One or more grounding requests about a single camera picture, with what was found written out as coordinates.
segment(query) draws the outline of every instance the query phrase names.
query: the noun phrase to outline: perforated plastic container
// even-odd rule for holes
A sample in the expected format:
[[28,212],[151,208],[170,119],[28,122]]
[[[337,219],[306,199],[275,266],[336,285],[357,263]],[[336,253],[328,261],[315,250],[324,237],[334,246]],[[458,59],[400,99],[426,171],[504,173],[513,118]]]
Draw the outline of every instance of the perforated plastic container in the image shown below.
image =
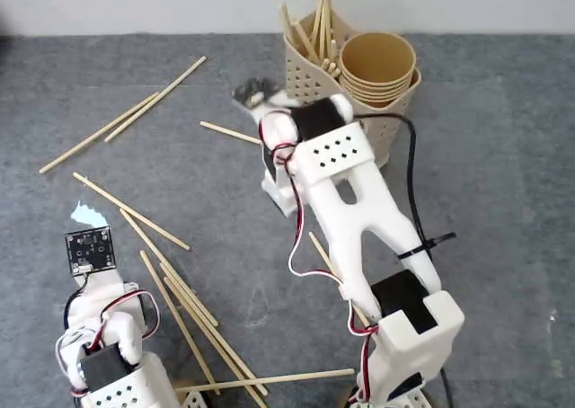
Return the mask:
[[[302,21],[302,27],[307,34],[313,26],[314,14],[309,14]],[[351,36],[358,33],[348,26],[334,11],[332,11],[333,38],[338,48]],[[336,79],[332,78],[319,66],[311,63],[294,48],[285,38],[286,45],[286,91],[291,98],[301,103],[312,102],[320,98],[345,93],[353,105],[356,114],[395,112],[404,114],[409,106],[413,93],[421,83],[421,73],[415,68],[408,89],[389,105],[381,108],[371,107],[355,100]],[[399,120],[390,118],[372,118],[362,121],[369,144],[373,147],[378,166],[383,166],[389,159],[389,149],[394,142],[395,134],[399,128]]]

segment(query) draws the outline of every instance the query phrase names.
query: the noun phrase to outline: wooden skewer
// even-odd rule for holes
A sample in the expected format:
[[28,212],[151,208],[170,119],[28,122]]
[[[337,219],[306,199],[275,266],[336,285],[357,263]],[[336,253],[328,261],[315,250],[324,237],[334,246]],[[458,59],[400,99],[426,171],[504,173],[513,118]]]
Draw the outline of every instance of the wooden skewer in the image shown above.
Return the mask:
[[[182,299],[184,299],[184,303],[186,303],[189,307],[190,307],[190,315],[192,315],[192,318],[194,318],[194,320],[196,319],[194,315],[198,314],[198,309],[196,308],[195,305],[193,305],[193,303],[191,302],[186,302],[185,301],[185,293],[184,291],[181,289],[181,287],[178,287],[177,283],[173,284],[176,288],[176,290],[178,291],[178,294],[182,297]],[[214,326],[212,325],[204,325],[204,328],[202,328],[202,331],[205,332],[209,332],[211,333],[210,335],[206,335],[206,337],[208,339],[210,339],[210,336],[213,336],[213,338],[217,341],[218,345],[221,345],[221,347],[226,351],[227,354],[229,354],[229,356],[234,360],[235,364],[242,370],[242,372],[251,379],[255,379],[256,376],[253,374],[253,372],[250,370],[250,368],[247,367],[247,365],[243,362],[243,360],[240,358],[240,356],[237,355],[237,353],[235,352],[235,350],[230,346],[229,343],[227,343],[226,339],[224,339],[224,337],[221,335],[220,332],[218,332]],[[264,396],[268,395],[268,389],[264,386],[262,386],[261,384],[257,385],[258,390],[260,391],[260,393]]]
[[[202,357],[201,352],[199,352],[198,345],[196,345],[196,342],[194,342],[194,340],[192,339],[190,331],[186,327],[186,324],[181,319],[181,315],[176,309],[175,304],[170,299],[170,296],[168,295],[168,292],[164,288],[164,285],[162,285],[162,281],[160,280],[158,274],[155,272],[154,266],[152,266],[152,263],[150,262],[150,259],[147,257],[146,252],[140,251],[140,256],[142,257],[144,264],[146,265],[148,271],[150,272],[150,276],[154,280],[155,285],[160,290],[160,293],[162,293],[162,297],[164,298],[165,303],[168,305],[168,308],[170,308],[170,312],[172,312],[173,319],[176,320],[176,323],[180,327],[180,330],[183,333],[183,337],[185,338],[188,345],[190,345],[191,352],[193,352],[194,356],[196,357],[196,360],[198,361],[201,370],[204,372],[206,379],[213,385],[216,382],[216,380],[214,379],[211,370],[209,370],[208,364]],[[218,391],[218,389],[215,390],[216,394],[219,395],[220,392]]]
[[[314,244],[315,249],[317,249],[317,252],[322,257],[323,262],[325,262],[325,265],[328,267],[328,269],[335,276],[337,276],[338,278],[341,278],[341,275],[338,273],[337,269],[333,265],[332,260],[330,260],[330,257],[328,257],[327,253],[323,249],[322,244],[320,244],[320,241],[317,240],[317,237],[315,237],[314,233],[312,233],[311,231],[309,232],[309,238],[312,240],[312,244]],[[369,324],[369,321],[367,320],[366,316],[364,315],[363,311],[356,306],[353,306],[353,308],[355,309],[356,314],[358,315],[361,323],[363,325],[365,325],[366,327],[368,327],[370,324]]]
[[327,0],[323,0],[322,2],[322,13],[320,15],[320,41],[319,41],[319,56],[320,58],[325,58],[325,6],[327,4]]
[[332,6],[330,0],[323,0],[323,30],[325,32],[325,49],[329,59],[332,58]]
[[290,24],[291,19],[289,18],[288,6],[285,2],[279,6],[279,16],[281,17],[281,23],[284,26],[284,34],[286,35],[287,40],[292,46],[295,46],[296,41],[294,39],[294,32]]
[[177,238],[175,235],[171,235],[170,233],[168,233],[167,231],[165,231],[163,228],[161,228],[159,225],[157,225],[156,223],[152,222],[151,220],[149,220],[147,217],[145,217],[144,215],[136,212],[133,208],[131,208],[130,206],[128,206],[127,204],[121,202],[120,200],[118,200],[116,197],[114,197],[113,195],[109,194],[107,191],[103,190],[102,188],[100,188],[98,185],[96,185],[94,182],[90,182],[88,180],[87,177],[83,177],[81,174],[78,174],[76,172],[74,172],[74,177],[82,182],[83,184],[89,186],[90,188],[92,188],[94,191],[98,192],[100,195],[102,195],[104,198],[108,199],[109,201],[111,201],[112,203],[114,203],[116,206],[118,206],[119,208],[123,208],[124,210],[126,210],[130,215],[132,215],[133,217],[136,217],[137,219],[139,219],[140,221],[142,221],[144,224],[146,224],[147,226],[149,226],[150,228],[153,228],[155,231],[157,231],[158,233],[160,233],[161,235],[163,235],[164,237],[170,239],[172,242],[174,242],[175,244],[181,246],[183,249],[185,250],[189,250],[190,247],[185,244],[183,241],[181,241],[179,238]]
[[224,127],[219,127],[218,125],[214,125],[213,123],[209,123],[209,122],[201,121],[199,124],[204,128],[213,129],[214,131],[221,132],[222,134],[227,134],[228,136],[239,138],[240,140],[249,141],[250,143],[253,143],[254,145],[261,145],[261,141],[256,137],[246,136],[245,134],[242,134],[241,132],[237,132],[237,131],[234,131],[232,129],[228,129],[228,128],[224,128]]
[[197,309],[199,309],[199,316],[202,317],[206,324],[218,327],[219,323],[217,322],[217,319],[208,311],[205,305],[199,300],[198,296],[196,296],[188,284],[184,282],[175,268],[165,259],[165,257],[162,261],[160,261],[160,267],[164,271],[165,276],[173,280],[178,285],[178,287],[181,287],[185,293],[185,297],[188,298]]
[[140,110],[138,110],[136,112],[136,114],[134,114],[133,116],[131,116],[128,120],[126,120],[124,123],[122,123],[119,127],[117,127],[116,129],[114,129],[111,134],[109,134],[104,141],[106,143],[108,143],[110,140],[112,140],[114,137],[116,137],[120,132],[122,132],[124,129],[126,129],[127,127],[129,127],[132,123],[134,123],[140,116],[142,116],[144,113],[146,113],[148,110],[150,110],[152,107],[155,106],[155,104],[160,101],[162,98],[165,97],[165,95],[167,95],[168,93],[170,93],[174,87],[176,87],[178,84],[180,84],[181,82],[183,82],[186,77],[188,75],[190,75],[191,73],[193,73],[197,67],[199,67],[201,64],[203,64],[206,60],[205,56],[202,56],[200,59],[198,59],[191,67],[189,67],[186,71],[184,71],[184,73],[182,75],[180,75],[178,78],[176,78],[173,82],[171,82],[170,84],[168,84],[168,86],[163,89],[152,101],[150,101],[148,104],[146,104],[144,107],[142,107]]
[[286,383],[289,381],[302,381],[304,379],[317,379],[317,378],[333,378],[333,377],[346,377],[355,374],[353,369],[336,369],[326,370],[324,372],[311,372],[308,374],[294,374],[284,375],[279,377],[266,377],[257,379],[245,379],[243,381],[228,381],[226,383],[206,384],[204,386],[189,386],[175,388],[176,393],[186,392],[202,392],[204,390],[211,390],[212,388],[231,388],[241,387],[251,384],[271,384],[271,383]]
[[[227,355],[227,353],[222,349],[222,347],[219,345],[219,343],[217,343],[217,340],[214,338],[214,336],[212,336],[212,334],[209,332],[209,330],[205,328],[205,325],[202,323],[202,321],[198,319],[196,312],[192,308],[190,308],[190,304],[184,300],[183,296],[181,295],[181,292],[178,291],[175,284],[173,284],[173,282],[171,282],[168,278],[164,278],[164,283],[168,286],[168,288],[172,291],[172,294],[178,299],[178,301],[181,303],[183,308],[188,312],[188,314],[190,314],[191,318],[196,322],[196,324],[199,326],[199,328],[202,330],[202,332],[206,335],[208,340],[214,346],[214,348],[219,353],[219,355],[222,357],[222,359],[227,364],[227,366],[230,369],[232,369],[232,372],[234,372],[234,375],[238,379],[243,379],[243,375],[242,375],[242,372],[240,371],[240,369],[238,369],[238,367],[233,363],[233,361],[230,359],[230,357]],[[250,394],[250,396],[253,398],[253,400],[256,402],[256,404],[258,404],[262,408],[266,406],[266,404],[263,402],[263,400],[261,400],[260,396],[255,392],[253,387],[245,386],[245,389]]]
[[[146,233],[144,233],[144,231],[138,226],[138,224],[136,224],[136,221],[134,221],[134,219],[132,219],[132,217],[128,214],[128,212],[126,212],[123,208],[120,208],[119,213],[121,213],[122,216],[132,226],[132,228],[134,228],[134,231],[140,236],[140,238],[144,241],[144,243],[147,244],[148,248],[150,248],[152,250],[154,255],[156,257],[158,257],[158,260],[160,260],[160,262],[165,265],[165,268],[171,269],[173,274],[176,275],[177,278],[179,278],[179,281],[181,281],[181,284],[185,285],[185,282],[180,278],[178,273],[176,273],[176,271],[173,269],[172,265],[168,262],[168,260],[164,257],[164,255],[160,252],[160,250],[157,248],[157,246],[154,244],[154,242],[152,242],[150,240],[150,238],[146,235]],[[186,288],[190,291],[190,300],[194,303],[197,303],[200,306],[200,309],[202,310],[202,312],[206,311],[207,314],[202,315],[202,318],[204,318],[207,322],[212,323],[212,325],[217,326],[218,322],[217,322],[216,318],[214,318],[212,316],[212,314],[209,313],[209,311],[206,309],[206,307],[199,301],[198,297],[193,293],[193,291],[187,285],[186,285]]]
[[315,8],[314,27],[312,28],[312,47],[315,49],[317,43],[317,35],[320,31],[320,20],[322,19],[323,0],[317,1]]
[[87,145],[89,145],[90,143],[92,143],[96,138],[98,138],[99,136],[101,136],[104,132],[106,132],[109,129],[114,128],[116,125],[118,125],[120,122],[122,122],[126,117],[128,117],[130,114],[132,114],[134,111],[138,111],[139,109],[141,109],[144,105],[148,104],[150,101],[152,101],[156,96],[158,95],[158,92],[156,93],[152,93],[150,96],[148,96],[147,98],[145,98],[142,102],[139,102],[138,104],[136,104],[134,107],[132,107],[131,109],[129,109],[128,111],[120,114],[116,119],[114,119],[112,122],[110,122],[108,125],[106,125],[105,127],[98,129],[96,132],[94,132],[90,137],[85,138],[84,140],[82,140],[80,143],[78,143],[77,145],[75,145],[74,147],[72,147],[70,150],[68,150],[67,152],[65,152],[64,154],[60,155],[58,158],[56,158],[54,161],[52,161],[49,164],[44,165],[42,168],[40,168],[38,170],[38,173],[42,174],[47,172],[48,170],[50,170],[51,168],[54,168],[56,165],[60,164],[62,161],[64,161],[65,159],[69,158],[71,155],[75,154],[78,150],[82,149],[83,147],[86,147]]
[[330,61],[335,62],[338,58],[338,43],[332,40],[332,51],[330,53]]
[[312,47],[312,43],[309,42],[307,35],[305,35],[305,31],[304,31],[304,28],[302,28],[302,24],[300,22],[292,22],[291,24],[294,27],[294,29],[296,30],[297,35],[299,36],[299,39],[304,44],[304,47],[307,50],[307,54],[308,54],[310,60],[312,62],[314,62],[316,65],[320,65],[321,64],[320,59],[315,54],[315,49],[314,49],[314,47]]

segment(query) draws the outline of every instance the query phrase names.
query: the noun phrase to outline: black zip tie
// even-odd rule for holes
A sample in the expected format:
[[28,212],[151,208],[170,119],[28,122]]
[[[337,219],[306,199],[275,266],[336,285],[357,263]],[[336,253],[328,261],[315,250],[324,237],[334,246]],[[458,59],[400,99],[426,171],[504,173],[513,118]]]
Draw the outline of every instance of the black zip tie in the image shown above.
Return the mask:
[[399,258],[400,260],[403,260],[405,258],[411,257],[412,255],[415,255],[416,253],[428,251],[431,248],[435,248],[438,244],[445,242],[446,240],[453,239],[454,237],[456,237],[456,234],[453,231],[451,231],[445,235],[441,235],[439,237],[434,237],[432,239],[428,239],[425,244],[421,244],[417,248],[413,248],[412,250],[408,251],[407,253],[402,253],[400,255],[397,255],[397,258]]

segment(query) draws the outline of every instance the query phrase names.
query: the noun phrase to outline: gray carpet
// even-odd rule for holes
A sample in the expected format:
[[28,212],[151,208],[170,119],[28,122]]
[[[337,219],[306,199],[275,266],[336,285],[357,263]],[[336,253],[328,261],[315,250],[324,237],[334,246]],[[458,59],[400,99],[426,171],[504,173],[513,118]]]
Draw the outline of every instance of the gray carpet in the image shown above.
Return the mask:
[[[467,318],[447,364],[458,406],[573,406],[575,38],[410,38],[423,72],[409,112],[420,133],[420,212],[429,235],[458,234],[435,252],[444,286]],[[197,73],[112,143],[37,174],[204,54],[209,61]],[[198,125],[212,120],[255,134],[230,102],[231,89],[252,75],[282,81],[278,36],[0,40],[2,406],[71,406],[53,342],[75,289],[62,234],[84,228],[70,219],[77,201],[110,222],[121,274],[156,292],[137,256],[140,239],[73,171],[193,244],[185,252],[147,230],[256,375],[358,366],[361,341],[346,330],[337,289],[288,273],[295,220],[261,192],[258,147]],[[384,169],[405,212],[406,149],[402,131]],[[365,254],[371,282],[399,269],[369,235]],[[321,265],[307,241],[297,265]],[[172,377],[201,381],[162,308],[162,328],[146,347]],[[233,379],[191,328],[217,379]],[[270,385],[267,400],[271,407],[335,406],[348,384]],[[429,391],[443,400],[438,381]],[[242,389],[213,403],[253,406]]]

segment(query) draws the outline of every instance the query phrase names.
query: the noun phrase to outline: white robotic arm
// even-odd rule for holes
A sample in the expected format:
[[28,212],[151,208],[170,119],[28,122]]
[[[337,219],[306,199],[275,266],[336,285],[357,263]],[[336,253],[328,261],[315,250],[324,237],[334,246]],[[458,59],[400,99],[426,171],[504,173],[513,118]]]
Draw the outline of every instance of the white robotic arm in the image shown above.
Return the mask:
[[[149,292],[119,276],[110,229],[66,236],[70,270],[81,287],[66,304],[66,331],[56,342],[56,356],[75,406],[206,408],[198,393],[189,394],[181,405],[162,361],[143,352],[142,341],[158,328],[158,307]],[[156,311],[150,328],[139,299],[145,296]]]
[[[273,86],[263,84],[267,95],[263,92],[256,104],[250,98],[250,92],[257,93],[254,82],[235,93],[259,126],[266,165],[262,188],[284,215],[298,209],[298,221],[303,219],[303,203],[309,204],[341,277],[342,296],[374,323],[369,334],[374,334],[376,350],[364,367],[368,374],[358,375],[363,393],[358,393],[357,402],[366,400],[370,388],[373,406],[395,403],[404,407],[413,392],[442,368],[464,315],[441,290],[426,248],[421,247],[411,221],[397,208],[346,98],[333,95],[297,108],[285,92],[271,92]],[[336,189],[341,179],[349,181],[357,197],[355,204],[341,199]],[[370,287],[362,270],[361,234],[365,230],[401,256],[406,271]]]

